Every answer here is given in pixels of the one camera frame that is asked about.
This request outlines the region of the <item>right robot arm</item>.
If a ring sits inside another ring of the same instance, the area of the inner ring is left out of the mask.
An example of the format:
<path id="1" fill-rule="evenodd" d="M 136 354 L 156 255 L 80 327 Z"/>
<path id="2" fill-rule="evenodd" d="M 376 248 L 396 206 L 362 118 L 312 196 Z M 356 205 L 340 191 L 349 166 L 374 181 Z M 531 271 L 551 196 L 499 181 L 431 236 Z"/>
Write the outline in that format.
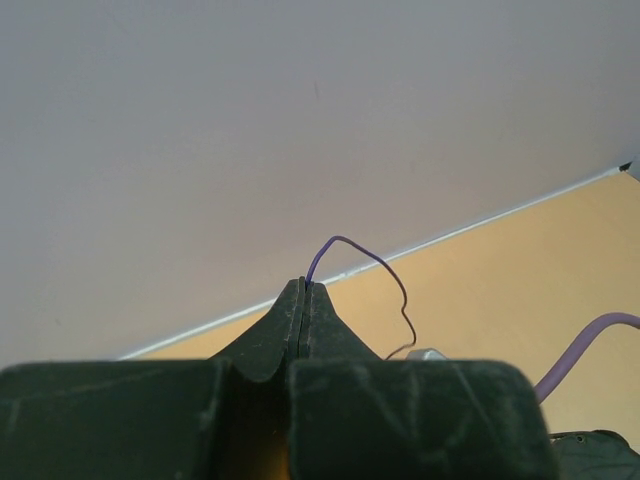
<path id="1" fill-rule="evenodd" d="M 550 435 L 562 479 L 639 480 L 639 453 L 610 430 Z"/>

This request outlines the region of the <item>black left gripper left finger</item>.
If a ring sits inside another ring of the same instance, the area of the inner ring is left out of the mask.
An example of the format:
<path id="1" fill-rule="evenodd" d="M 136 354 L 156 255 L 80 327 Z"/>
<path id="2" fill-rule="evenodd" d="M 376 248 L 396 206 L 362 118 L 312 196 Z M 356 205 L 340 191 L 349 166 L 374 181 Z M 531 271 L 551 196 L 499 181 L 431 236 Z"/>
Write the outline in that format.
<path id="1" fill-rule="evenodd" d="M 285 370 L 305 284 L 198 360 L 23 363 L 1 372 L 5 479 L 238 479 L 286 464 Z"/>

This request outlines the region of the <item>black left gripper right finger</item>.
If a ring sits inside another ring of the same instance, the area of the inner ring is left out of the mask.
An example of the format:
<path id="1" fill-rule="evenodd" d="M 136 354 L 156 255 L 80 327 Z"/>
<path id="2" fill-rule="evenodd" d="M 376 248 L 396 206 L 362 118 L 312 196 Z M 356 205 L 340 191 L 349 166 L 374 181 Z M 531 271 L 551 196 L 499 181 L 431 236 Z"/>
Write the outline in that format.
<path id="1" fill-rule="evenodd" d="M 287 372 L 294 479 L 554 479 L 533 387 L 491 360 L 380 359 L 305 290 Z"/>

